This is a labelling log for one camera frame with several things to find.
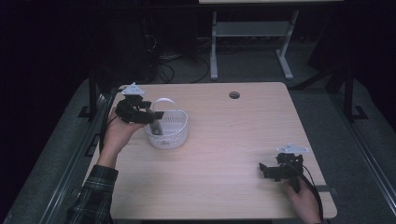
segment white basket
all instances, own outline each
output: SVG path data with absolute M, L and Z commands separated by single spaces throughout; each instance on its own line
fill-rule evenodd
M 145 132 L 148 135 L 149 142 L 156 148 L 171 149 L 180 147 L 187 139 L 187 119 L 188 116 L 183 110 L 179 110 L 176 103 L 168 98 L 158 99 L 152 106 L 155 111 L 155 105 L 159 102 L 169 102 L 175 106 L 175 110 L 164 110 L 163 118 L 159 119 L 163 129 L 163 135 L 151 133 L 149 125 L 145 126 Z

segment floor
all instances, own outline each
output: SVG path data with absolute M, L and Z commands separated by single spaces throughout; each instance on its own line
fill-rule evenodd
M 279 42 L 258 41 L 252 44 L 247 40 L 223 50 L 220 46 L 217 82 L 284 82 L 291 87 L 318 72 L 306 65 L 315 43 L 290 44 L 287 60 L 295 78 L 286 80 L 275 54 Z M 163 57 L 174 55 L 168 53 Z M 209 54 L 204 51 L 199 58 L 179 59 L 160 66 L 159 75 L 151 83 L 213 82 L 207 73 Z M 393 165 L 396 133 L 358 81 L 354 83 L 353 104 L 361 106 L 368 119 L 349 122 L 342 112 L 343 89 L 329 94 L 324 90 L 327 81 L 323 78 L 304 90 L 290 91 L 338 210 L 337 217 L 327 222 L 396 223 L 396 166 Z M 86 80 L 64 111 L 5 223 L 64 222 L 65 211 L 76 199 L 91 162 L 86 154 L 94 148 L 95 134 L 100 132 L 106 96 L 99 98 L 99 111 L 92 121 L 78 117 L 81 108 L 88 104 Z M 118 220 L 117 223 L 140 221 Z M 273 220 L 273 223 L 300 221 Z

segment plaid shirt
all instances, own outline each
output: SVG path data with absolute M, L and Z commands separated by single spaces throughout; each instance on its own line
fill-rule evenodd
M 118 173 L 94 165 L 75 204 L 67 211 L 66 223 L 112 223 L 110 206 Z

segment dark background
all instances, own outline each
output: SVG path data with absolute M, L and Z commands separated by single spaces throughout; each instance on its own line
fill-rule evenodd
M 148 1 L 112 1 L 145 5 Z M 310 65 L 325 70 L 350 64 L 389 124 L 396 129 L 396 17 L 394 1 L 347 1 L 302 9 L 293 39 L 323 36 Z M 197 36 L 210 36 L 211 12 L 115 12 L 95 10 L 101 1 L 0 3 L 1 213 L 3 220 L 46 145 L 70 98 L 94 73 L 101 91 L 155 77 L 156 56 L 146 51 L 149 29 L 160 44 L 195 53 Z M 220 14 L 224 20 L 256 20 L 257 13 Z

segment wooden table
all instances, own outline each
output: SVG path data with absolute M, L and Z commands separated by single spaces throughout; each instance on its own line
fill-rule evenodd
M 115 219 L 295 217 L 282 184 L 265 179 L 259 169 L 259 162 L 277 166 L 276 148 L 287 143 L 310 149 L 304 165 L 317 185 L 326 185 L 283 83 L 140 87 L 144 100 L 167 97 L 186 111 L 189 133 L 183 146 L 168 150 L 152 147 L 143 129 L 134 134 L 117 163 Z M 232 91 L 240 97 L 230 98 Z M 119 94 L 114 105 L 122 99 Z M 320 196 L 324 217 L 335 217 L 330 193 Z

